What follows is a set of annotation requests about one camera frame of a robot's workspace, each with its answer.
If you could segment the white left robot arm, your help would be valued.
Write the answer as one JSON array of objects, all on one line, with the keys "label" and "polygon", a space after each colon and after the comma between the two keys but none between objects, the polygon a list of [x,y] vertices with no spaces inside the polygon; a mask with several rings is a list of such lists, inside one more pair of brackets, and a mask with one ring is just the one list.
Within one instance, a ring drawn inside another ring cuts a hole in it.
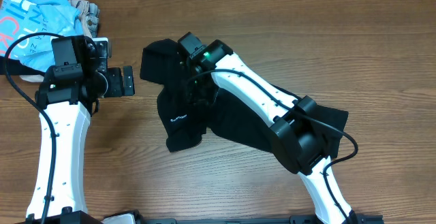
[{"label": "white left robot arm", "polygon": [[135,93],[130,66],[108,67],[106,37],[52,41],[54,65],[35,93],[41,138],[37,180],[26,223],[94,223],[84,197],[84,146],[99,100]]}]

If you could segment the black garment in pile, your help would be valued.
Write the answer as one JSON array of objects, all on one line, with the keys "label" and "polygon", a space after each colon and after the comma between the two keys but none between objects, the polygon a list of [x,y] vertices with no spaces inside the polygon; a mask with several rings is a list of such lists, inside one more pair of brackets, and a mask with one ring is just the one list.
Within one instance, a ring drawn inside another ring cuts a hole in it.
[{"label": "black garment in pile", "polygon": [[7,71],[11,76],[19,76],[19,75],[41,75],[44,76],[44,72],[32,69],[25,65],[22,65],[17,60],[9,60],[7,62]]}]

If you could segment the denim jeans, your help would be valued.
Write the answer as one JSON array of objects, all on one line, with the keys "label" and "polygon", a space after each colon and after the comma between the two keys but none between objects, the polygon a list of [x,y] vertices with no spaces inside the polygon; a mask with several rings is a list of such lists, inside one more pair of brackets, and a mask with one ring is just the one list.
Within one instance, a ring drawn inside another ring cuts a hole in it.
[{"label": "denim jeans", "polygon": [[89,10],[85,17],[86,26],[91,34],[91,37],[97,37],[99,26],[99,13],[100,9],[94,3],[89,4]]}]

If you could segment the black t-shirt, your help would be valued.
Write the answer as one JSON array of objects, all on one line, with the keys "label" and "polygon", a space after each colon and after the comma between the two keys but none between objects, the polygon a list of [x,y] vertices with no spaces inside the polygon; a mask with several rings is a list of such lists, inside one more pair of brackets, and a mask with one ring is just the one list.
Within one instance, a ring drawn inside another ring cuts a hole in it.
[{"label": "black t-shirt", "polygon": [[210,104],[188,103],[185,95],[190,75],[181,65],[185,59],[183,50],[171,39],[153,42],[142,53],[140,78],[163,85],[157,111],[168,134],[168,150],[173,153],[193,148],[211,129],[221,138],[269,153],[268,127],[230,92],[214,86]]}]

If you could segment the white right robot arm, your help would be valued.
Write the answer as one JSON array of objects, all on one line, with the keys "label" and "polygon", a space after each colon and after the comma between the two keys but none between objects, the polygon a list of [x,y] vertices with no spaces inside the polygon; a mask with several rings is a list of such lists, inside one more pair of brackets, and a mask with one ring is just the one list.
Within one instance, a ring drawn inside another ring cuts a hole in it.
[{"label": "white right robot arm", "polygon": [[321,120],[325,109],[312,98],[298,98],[274,87],[243,62],[228,45],[215,40],[204,45],[192,33],[177,41],[189,79],[187,97],[210,101],[223,89],[242,101],[265,124],[271,153],[289,172],[299,175],[321,223],[357,223],[331,167],[340,162],[338,142],[347,134]]}]

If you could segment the beige garment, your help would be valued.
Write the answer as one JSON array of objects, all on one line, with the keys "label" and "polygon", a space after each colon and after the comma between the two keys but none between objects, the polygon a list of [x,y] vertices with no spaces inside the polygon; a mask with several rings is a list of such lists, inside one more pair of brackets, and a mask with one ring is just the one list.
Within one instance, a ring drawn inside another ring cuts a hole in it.
[{"label": "beige garment", "polygon": [[[90,2],[87,0],[68,0],[73,7],[80,10],[79,20],[82,26],[83,34],[87,37],[91,37],[91,34],[86,26],[85,23],[85,17],[89,10],[89,4]],[[47,35],[48,33],[45,32],[39,32],[39,35]],[[41,75],[20,75],[20,78],[28,81],[28,82],[41,82],[43,79],[43,76]]]}]

